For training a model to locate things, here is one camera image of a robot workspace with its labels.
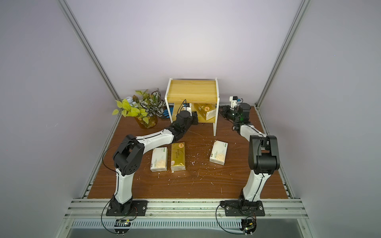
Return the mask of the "gold tissue pack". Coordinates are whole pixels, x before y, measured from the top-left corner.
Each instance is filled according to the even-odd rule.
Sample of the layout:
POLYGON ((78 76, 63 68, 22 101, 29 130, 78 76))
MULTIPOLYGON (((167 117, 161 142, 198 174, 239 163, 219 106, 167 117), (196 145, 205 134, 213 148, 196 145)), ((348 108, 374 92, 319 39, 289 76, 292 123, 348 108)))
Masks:
POLYGON ((171 145, 171 172, 186 170, 185 143, 173 143, 171 145))
POLYGON ((216 107, 213 104, 198 104, 195 103, 194 107, 201 114, 205 120, 211 120, 216 116, 216 107))

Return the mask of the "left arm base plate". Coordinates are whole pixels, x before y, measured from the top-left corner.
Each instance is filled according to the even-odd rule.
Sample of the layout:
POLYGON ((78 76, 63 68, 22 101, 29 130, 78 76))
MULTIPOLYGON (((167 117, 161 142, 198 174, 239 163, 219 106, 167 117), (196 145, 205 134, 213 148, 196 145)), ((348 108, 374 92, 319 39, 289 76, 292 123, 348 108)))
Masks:
POLYGON ((116 199, 112 199, 108 205, 106 216, 145 216, 147 205, 147 200, 130 199, 121 204, 116 199))

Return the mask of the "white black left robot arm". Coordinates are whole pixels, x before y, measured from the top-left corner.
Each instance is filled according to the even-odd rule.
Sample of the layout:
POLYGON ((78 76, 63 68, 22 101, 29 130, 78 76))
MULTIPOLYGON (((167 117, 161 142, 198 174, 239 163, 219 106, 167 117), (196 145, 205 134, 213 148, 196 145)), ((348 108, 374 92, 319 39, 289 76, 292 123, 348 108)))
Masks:
POLYGON ((132 200, 134 174, 146 152, 179 141, 192 125, 197 124, 198 116, 195 111, 181 111, 175 121, 159 132, 146 136, 126 136, 113 155, 117 178, 112 202, 121 206, 132 200))

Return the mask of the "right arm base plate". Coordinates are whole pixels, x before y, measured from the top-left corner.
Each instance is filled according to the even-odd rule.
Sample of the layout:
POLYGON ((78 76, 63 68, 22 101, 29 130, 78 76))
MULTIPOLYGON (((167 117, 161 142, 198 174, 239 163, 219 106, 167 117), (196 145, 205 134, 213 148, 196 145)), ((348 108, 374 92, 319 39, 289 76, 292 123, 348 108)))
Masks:
POLYGON ((224 200, 220 202, 224 209, 225 215, 231 216, 256 216, 264 217, 265 209, 262 201, 238 201, 238 200, 224 200))

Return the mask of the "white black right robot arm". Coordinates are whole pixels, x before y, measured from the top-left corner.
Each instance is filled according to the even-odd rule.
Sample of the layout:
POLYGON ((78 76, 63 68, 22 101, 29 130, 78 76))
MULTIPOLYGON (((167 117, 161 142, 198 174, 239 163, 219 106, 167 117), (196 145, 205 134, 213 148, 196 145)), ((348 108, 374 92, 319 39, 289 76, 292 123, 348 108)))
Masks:
POLYGON ((244 201, 260 200, 262 190, 272 174, 280 167, 277 138, 255 128, 250 122, 251 106, 247 103, 235 107, 223 106, 219 115, 232 122, 233 131, 249 142, 248 164, 250 175, 242 190, 244 201))

